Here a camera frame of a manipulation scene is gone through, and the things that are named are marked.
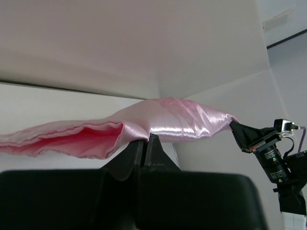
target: white wall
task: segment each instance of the white wall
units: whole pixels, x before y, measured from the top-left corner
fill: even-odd
[[[255,0],[0,0],[0,79],[185,97],[268,68]]]
[[[307,126],[307,34],[268,50],[271,69],[289,117],[298,126]],[[302,131],[296,131],[298,140]],[[302,150],[307,150],[305,139]],[[307,196],[307,187],[303,189]]]
[[[274,119],[287,118],[269,70],[203,91],[188,99],[225,110],[242,124],[257,128],[271,127]],[[281,152],[288,147],[284,143],[279,145]],[[278,196],[272,190],[275,186],[256,157],[240,151],[230,131],[207,140],[176,144],[175,148],[184,170],[239,173],[251,178],[260,192],[270,229],[283,229]]]
[[[295,11],[288,23],[264,33],[267,46],[307,29],[306,0],[257,0],[257,5],[261,21],[295,5]]]
[[[0,84],[0,134],[8,134],[59,120],[104,118],[140,100]],[[171,143],[163,148],[177,163]],[[79,159],[48,151],[39,157],[15,156],[0,152],[0,172],[13,169],[100,168],[108,160]]]

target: black mount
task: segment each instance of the black mount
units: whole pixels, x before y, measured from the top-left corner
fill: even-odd
[[[280,211],[306,216],[306,202],[301,192],[307,183],[307,151],[282,158],[276,147],[281,140],[282,119],[274,127],[257,129],[232,122],[230,127],[240,149],[254,153],[269,180],[277,184]]]

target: cable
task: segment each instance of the cable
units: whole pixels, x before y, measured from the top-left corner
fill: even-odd
[[[303,135],[302,135],[301,141],[299,142],[298,152],[301,152],[302,150],[303,142],[304,142],[305,135],[306,135],[306,127],[301,126],[300,129],[303,130]]]
[[[286,138],[292,140],[292,147],[290,148],[289,151],[287,151],[287,152],[284,153],[283,159],[286,159],[286,157],[289,155],[289,153],[292,152],[293,149],[294,149],[294,140],[293,140],[292,138],[289,138],[289,137],[286,137]]]

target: pink satin fabric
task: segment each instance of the pink satin fabric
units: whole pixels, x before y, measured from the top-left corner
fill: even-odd
[[[106,159],[131,141],[157,134],[162,142],[192,141],[230,129],[232,115],[175,98],[136,103],[99,120],[58,121],[0,135],[0,151],[37,156],[54,150],[78,158]]]

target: satin fold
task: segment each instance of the satin fold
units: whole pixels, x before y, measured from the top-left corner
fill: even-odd
[[[54,150],[78,158],[106,159],[131,141],[157,134],[162,142],[210,138],[236,119],[184,99],[141,101],[98,120],[58,121],[0,135],[0,151],[37,156]]]

